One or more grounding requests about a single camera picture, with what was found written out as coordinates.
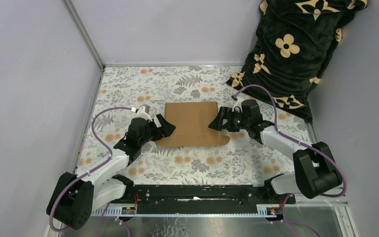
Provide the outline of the brown cardboard box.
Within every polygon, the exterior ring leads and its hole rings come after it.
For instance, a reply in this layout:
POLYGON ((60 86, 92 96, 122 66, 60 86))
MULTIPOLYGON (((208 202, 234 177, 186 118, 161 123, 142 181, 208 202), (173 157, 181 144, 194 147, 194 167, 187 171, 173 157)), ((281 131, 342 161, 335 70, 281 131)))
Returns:
POLYGON ((218 115, 217 102, 166 103, 165 119, 176 129, 172 135, 156 141, 161 147, 224 146, 230 137, 210 129, 208 125, 218 115))

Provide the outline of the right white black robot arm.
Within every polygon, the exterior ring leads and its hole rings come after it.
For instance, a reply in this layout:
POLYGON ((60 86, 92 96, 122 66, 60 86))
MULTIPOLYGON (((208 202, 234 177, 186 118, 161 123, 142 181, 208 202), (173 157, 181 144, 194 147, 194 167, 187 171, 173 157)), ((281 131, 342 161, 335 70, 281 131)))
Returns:
POLYGON ((344 175, 326 143, 311 144, 284 134, 276 123, 263 119, 255 100, 237 101, 232 108, 220 107, 208 127, 228 132, 245 130, 251 139, 293 161, 293 174, 279 174, 265 180, 263 196, 269 203, 278 202, 283 194, 301 193, 308 199, 329 197, 329 190, 343 184, 344 175))

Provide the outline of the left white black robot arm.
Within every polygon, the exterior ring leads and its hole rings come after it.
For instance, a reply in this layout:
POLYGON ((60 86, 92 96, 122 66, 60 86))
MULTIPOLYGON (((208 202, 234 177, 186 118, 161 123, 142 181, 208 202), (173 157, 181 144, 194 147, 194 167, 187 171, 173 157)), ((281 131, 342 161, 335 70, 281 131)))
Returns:
POLYGON ((141 154, 148 142, 169 137, 176 126, 169 123, 161 114, 155 119, 138 116, 130 122, 125 136, 113 148, 105 160, 94 164, 81 175, 65 172, 56 184, 46 213, 53 231, 54 220, 67 228, 78 230, 84 226, 92 212, 113 200, 127 203, 133 198, 132 181, 117 178, 116 173, 128 167, 141 154))

